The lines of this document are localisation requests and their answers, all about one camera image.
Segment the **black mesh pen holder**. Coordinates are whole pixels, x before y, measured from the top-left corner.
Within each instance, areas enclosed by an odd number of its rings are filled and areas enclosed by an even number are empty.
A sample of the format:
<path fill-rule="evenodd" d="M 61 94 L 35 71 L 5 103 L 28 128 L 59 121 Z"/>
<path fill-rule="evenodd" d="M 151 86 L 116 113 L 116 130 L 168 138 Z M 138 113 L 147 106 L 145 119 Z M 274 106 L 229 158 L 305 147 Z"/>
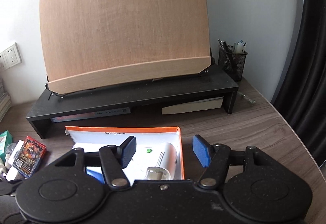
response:
<path fill-rule="evenodd" d="M 248 55 L 246 51 L 247 43 L 242 40 L 228 45 L 226 41 L 219 42 L 218 65 L 228 74 L 235 82 L 240 82 L 243 77 L 245 60 Z"/>

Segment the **wooden book stand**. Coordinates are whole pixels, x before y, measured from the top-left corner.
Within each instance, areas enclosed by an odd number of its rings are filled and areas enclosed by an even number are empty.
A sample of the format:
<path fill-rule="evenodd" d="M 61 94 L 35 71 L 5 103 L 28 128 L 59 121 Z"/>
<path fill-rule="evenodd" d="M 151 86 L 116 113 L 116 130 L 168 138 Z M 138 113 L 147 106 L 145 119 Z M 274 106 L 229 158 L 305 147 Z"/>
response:
<path fill-rule="evenodd" d="M 206 0 L 40 0 L 40 33 L 56 94 L 211 65 Z"/>

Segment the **small clear pen on table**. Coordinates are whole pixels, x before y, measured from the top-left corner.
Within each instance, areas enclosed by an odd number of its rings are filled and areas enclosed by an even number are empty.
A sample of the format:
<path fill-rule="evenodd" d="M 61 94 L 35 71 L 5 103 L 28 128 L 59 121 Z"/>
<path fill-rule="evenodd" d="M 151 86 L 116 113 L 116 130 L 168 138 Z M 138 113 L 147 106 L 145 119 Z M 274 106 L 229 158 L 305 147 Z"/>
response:
<path fill-rule="evenodd" d="M 237 91 L 237 94 L 242 98 L 247 100 L 250 104 L 255 105 L 256 101 L 248 97 L 247 95 L 243 94 L 242 92 Z"/>

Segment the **white wall socket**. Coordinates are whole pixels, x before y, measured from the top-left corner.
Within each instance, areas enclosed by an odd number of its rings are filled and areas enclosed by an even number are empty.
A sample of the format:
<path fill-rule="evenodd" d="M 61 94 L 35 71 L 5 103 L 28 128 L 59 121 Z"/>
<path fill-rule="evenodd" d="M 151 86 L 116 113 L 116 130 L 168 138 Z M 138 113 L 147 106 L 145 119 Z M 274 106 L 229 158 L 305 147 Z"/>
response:
<path fill-rule="evenodd" d="M 0 53 L 1 71 L 5 71 L 17 64 L 20 64 L 22 59 L 20 57 L 17 43 L 14 43 L 9 48 Z"/>

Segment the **stack of books and papers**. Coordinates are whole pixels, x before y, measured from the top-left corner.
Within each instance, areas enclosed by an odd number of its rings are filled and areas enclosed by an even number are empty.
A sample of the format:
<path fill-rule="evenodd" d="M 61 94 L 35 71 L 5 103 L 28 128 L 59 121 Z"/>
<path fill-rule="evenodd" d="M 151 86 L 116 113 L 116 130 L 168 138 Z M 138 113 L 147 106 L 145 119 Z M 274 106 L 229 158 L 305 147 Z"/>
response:
<path fill-rule="evenodd" d="M 11 107 L 11 104 L 12 104 L 11 97 L 4 90 L 3 80 L 1 79 L 1 90 L 0 90 L 0 121 L 3 120 L 3 118 L 6 115 L 7 111 Z"/>

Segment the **black monitor riser shelf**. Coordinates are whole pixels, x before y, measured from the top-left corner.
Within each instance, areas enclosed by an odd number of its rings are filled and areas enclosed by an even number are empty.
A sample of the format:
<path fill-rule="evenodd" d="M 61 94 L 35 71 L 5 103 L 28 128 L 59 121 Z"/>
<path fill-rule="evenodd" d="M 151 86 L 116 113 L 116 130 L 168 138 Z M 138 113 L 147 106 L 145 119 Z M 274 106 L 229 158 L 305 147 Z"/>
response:
<path fill-rule="evenodd" d="M 226 113 L 233 111 L 238 84 L 220 66 L 212 65 L 196 75 L 170 77 L 114 85 L 63 96 L 46 89 L 28 112 L 26 119 L 35 132 L 46 138 L 54 119 L 61 122 L 77 115 L 129 113 L 138 107 L 164 108 L 171 105 L 221 97 Z"/>

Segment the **beige booklet under riser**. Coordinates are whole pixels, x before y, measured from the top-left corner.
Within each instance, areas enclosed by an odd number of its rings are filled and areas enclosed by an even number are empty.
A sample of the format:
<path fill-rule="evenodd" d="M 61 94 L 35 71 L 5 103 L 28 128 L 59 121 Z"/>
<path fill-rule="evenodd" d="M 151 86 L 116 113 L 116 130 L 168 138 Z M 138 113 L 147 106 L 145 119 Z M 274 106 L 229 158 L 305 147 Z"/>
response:
<path fill-rule="evenodd" d="M 182 103 L 164 107 L 161 110 L 162 115 L 191 113 L 195 111 L 211 110 L 221 108 L 224 97 L 209 98 L 195 102 Z"/>

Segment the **orange white box lid tray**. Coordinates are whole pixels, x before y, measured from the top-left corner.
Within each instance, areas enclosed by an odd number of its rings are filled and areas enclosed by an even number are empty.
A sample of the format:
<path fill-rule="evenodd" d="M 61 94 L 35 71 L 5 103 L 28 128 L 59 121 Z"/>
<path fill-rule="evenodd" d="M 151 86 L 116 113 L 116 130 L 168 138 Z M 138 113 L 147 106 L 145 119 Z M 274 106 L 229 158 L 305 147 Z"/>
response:
<path fill-rule="evenodd" d="M 145 179 L 150 169 L 161 169 L 162 179 L 184 180 L 179 127 L 80 127 L 67 126 L 74 148 L 85 153 L 110 146 L 124 174 L 132 183 Z"/>

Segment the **clear refill bottle white cap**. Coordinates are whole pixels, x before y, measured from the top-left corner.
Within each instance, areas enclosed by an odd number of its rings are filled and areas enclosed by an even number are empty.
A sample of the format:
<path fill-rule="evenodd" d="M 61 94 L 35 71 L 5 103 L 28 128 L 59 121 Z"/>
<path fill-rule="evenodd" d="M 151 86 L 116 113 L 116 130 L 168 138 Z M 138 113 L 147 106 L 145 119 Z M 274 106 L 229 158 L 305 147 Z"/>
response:
<path fill-rule="evenodd" d="M 9 163 L 9 159 L 16 148 L 16 143 L 8 144 L 7 147 L 4 150 L 4 161 L 1 159 L 1 177 L 6 177 L 7 173 L 9 172 L 11 168 L 11 164 Z"/>

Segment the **blue floss pick box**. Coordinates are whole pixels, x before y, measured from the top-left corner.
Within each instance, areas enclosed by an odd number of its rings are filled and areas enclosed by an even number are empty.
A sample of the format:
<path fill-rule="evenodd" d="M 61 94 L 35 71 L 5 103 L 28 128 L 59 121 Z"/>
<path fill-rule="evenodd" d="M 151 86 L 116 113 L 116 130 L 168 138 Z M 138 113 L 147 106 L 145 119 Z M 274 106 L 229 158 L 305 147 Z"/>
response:
<path fill-rule="evenodd" d="M 102 174 L 102 171 L 99 167 L 86 167 L 86 173 L 94 178 L 96 178 L 98 181 L 100 181 L 102 184 L 105 183 L 104 176 Z"/>

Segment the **red blue playing card box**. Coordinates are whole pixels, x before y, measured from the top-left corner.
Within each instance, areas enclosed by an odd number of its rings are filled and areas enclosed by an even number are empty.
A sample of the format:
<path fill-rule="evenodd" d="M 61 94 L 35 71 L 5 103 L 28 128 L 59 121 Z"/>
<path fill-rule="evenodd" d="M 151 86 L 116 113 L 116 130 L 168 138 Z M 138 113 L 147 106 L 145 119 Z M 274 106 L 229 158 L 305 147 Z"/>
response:
<path fill-rule="evenodd" d="M 38 169 L 46 153 L 46 146 L 31 136 L 27 136 L 14 161 L 14 167 L 24 177 L 31 177 Z"/>

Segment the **green bandage box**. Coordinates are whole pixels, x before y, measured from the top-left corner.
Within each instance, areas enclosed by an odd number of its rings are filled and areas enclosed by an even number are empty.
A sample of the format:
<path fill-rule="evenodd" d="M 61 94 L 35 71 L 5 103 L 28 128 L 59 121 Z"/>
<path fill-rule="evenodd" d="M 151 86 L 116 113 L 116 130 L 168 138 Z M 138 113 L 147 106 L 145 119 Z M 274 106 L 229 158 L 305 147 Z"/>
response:
<path fill-rule="evenodd" d="M 0 158 L 3 163 L 5 162 L 6 147 L 11 144 L 12 141 L 13 137 L 8 130 L 0 134 Z"/>

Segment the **white mosquito heater with bottle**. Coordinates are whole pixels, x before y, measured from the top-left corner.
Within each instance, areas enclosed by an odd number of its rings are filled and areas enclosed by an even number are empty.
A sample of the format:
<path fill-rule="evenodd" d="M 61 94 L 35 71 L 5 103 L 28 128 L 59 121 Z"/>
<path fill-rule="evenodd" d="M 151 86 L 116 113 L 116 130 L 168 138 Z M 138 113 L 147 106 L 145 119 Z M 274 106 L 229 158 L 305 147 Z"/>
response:
<path fill-rule="evenodd" d="M 177 151 L 167 143 L 158 155 L 156 162 L 146 171 L 146 180 L 174 180 L 177 165 Z"/>

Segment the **white charger box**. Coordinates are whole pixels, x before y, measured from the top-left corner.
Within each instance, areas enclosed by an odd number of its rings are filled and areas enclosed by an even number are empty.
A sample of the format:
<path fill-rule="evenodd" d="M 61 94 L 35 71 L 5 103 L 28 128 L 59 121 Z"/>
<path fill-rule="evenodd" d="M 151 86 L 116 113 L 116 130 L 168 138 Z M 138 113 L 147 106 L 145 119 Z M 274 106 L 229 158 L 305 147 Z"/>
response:
<path fill-rule="evenodd" d="M 6 162 L 5 166 L 8 169 L 6 179 L 7 181 L 24 179 L 24 175 L 21 174 L 17 168 L 14 167 L 14 161 L 20 151 L 24 141 L 19 140 L 17 143 L 11 143 L 6 147 Z"/>

